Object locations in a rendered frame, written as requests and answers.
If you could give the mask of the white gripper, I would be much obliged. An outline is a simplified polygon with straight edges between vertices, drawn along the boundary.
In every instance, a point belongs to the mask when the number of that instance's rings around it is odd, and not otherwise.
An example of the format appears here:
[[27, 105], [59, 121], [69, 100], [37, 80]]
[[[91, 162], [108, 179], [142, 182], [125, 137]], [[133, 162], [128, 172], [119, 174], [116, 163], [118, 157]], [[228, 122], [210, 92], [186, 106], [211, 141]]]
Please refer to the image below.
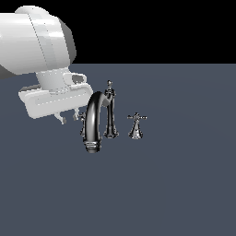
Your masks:
[[52, 115], [66, 124], [60, 112], [75, 110], [74, 121], [79, 118], [79, 107], [86, 106], [93, 94], [87, 77], [71, 72], [40, 72], [39, 84], [22, 88], [18, 95], [25, 103], [29, 117], [33, 119]]

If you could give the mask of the chrome faucet spout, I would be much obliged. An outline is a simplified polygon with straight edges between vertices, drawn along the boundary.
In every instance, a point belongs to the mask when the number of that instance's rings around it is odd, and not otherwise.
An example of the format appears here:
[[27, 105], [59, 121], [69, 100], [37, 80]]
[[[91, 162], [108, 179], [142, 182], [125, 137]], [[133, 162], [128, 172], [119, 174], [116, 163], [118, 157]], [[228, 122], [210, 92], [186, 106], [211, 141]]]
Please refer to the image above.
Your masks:
[[104, 131], [106, 138], [116, 138], [119, 133], [114, 124], [114, 99], [115, 90], [112, 82], [107, 81], [108, 88], [104, 91], [93, 93], [88, 101], [85, 116], [83, 143], [88, 153], [97, 153], [101, 148], [102, 137], [100, 135], [100, 110], [102, 107], [107, 109], [107, 124]]

